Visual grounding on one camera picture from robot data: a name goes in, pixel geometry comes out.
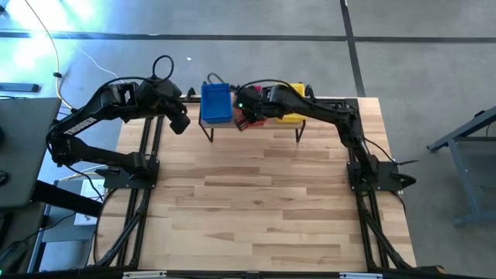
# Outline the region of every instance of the wooden tabletop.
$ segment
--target wooden tabletop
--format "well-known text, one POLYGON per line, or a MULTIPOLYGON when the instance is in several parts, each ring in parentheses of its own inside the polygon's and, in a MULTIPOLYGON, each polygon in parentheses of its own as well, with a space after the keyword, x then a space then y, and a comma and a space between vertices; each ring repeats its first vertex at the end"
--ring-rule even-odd
MULTIPOLYGON (((378 99, 359 98, 359 104, 366 137, 389 151, 378 99)), ((191 125, 182 135, 164 123, 140 269, 366 270, 348 153, 335 126, 307 119, 298 144, 294 130, 280 129, 220 129, 210 143, 198 109, 188 105, 191 125)), ((122 125, 119 152, 139 149, 143 123, 122 125)), ((129 190, 118 190, 105 206, 100 257, 122 230, 128 197, 129 190)), ((378 192, 377 200, 384 233, 415 266, 400 201, 388 192, 378 192)), ((374 237, 371 242, 379 263, 374 237)))

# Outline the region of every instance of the blue box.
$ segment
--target blue box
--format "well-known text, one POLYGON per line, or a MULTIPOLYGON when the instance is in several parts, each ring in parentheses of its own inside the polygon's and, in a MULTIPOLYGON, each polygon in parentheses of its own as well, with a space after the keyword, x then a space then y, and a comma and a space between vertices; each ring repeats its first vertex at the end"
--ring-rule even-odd
POLYGON ((207 123, 231 122, 233 103, 229 84, 202 85, 201 99, 201 119, 207 123))

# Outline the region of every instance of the concrete floor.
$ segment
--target concrete floor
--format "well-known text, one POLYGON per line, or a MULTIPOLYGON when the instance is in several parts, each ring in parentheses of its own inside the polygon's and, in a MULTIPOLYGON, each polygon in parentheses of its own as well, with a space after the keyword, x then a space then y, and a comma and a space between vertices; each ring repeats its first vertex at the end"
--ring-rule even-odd
MULTIPOLYGON (((53 31, 134 34, 344 36, 339 0, 31 0, 53 31)), ((348 0, 356 36, 496 36, 492 0, 348 0)), ((11 0, 1 28, 40 29, 23 1, 11 0)), ((3 81, 40 83, 31 97, 54 96, 54 56, 43 36, 0 39, 3 81)), ((357 96, 346 42, 56 40, 61 88, 78 107, 112 75, 100 71, 74 46, 118 75, 151 73, 153 59, 170 54, 172 80, 183 91, 199 90, 208 72, 242 83, 281 78, 313 85, 322 96, 357 96)), ((357 43, 365 94, 378 97, 391 150, 398 160, 419 159, 402 168, 418 183, 405 190, 407 220, 418 265, 442 265, 449 273, 494 277, 496 223, 454 227, 467 203, 448 150, 425 146, 494 105, 494 44, 357 43)), ((114 149, 120 121, 101 122, 81 135, 87 143, 114 149)), ((78 164, 76 168, 86 168, 78 164)), ((45 158, 40 179, 71 174, 45 158)), ((84 265, 87 250, 74 243, 47 247, 42 269, 84 265), (61 262, 60 251, 74 260, 61 262)))

